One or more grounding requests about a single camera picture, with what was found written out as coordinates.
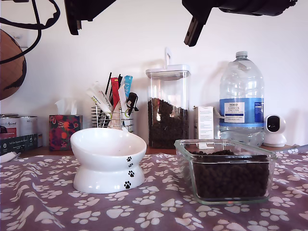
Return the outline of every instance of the water bottle cap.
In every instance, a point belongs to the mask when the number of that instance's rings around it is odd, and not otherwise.
[[[239,51],[239,52],[237,52],[236,53],[236,55],[235,55],[235,57],[238,57],[238,56],[243,56],[243,55],[248,55],[248,52],[246,52],[246,51]]]

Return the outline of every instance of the plastic water bottle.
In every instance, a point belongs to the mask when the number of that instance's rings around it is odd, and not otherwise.
[[[221,139],[252,146],[263,143],[264,81],[260,70],[246,51],[236,53],[220,81]]]

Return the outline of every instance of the security camera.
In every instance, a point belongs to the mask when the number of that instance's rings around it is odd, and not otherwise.
[[[269,115],[265,119],[265,134],[263,145],[268,147],[284,147],[287,139],[283,135],[285,120],[278,115]]]

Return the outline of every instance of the dark box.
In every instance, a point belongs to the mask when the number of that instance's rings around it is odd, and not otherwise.
[[[19,136],[0,140],[0,155],[22,152],[38,147],[38,135]]]
[[[49,150],[71,150],[71,136],[82,130],[82,115],[49,116]]]

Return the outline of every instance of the white ceramic cat bowl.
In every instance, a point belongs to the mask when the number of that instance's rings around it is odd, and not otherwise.
[[[146,143],[140,137],[111,128],[88,128],[71,137],[81,163],[73,186],[84,193],[115,193],[140,186],[144,174],[139,162]]]

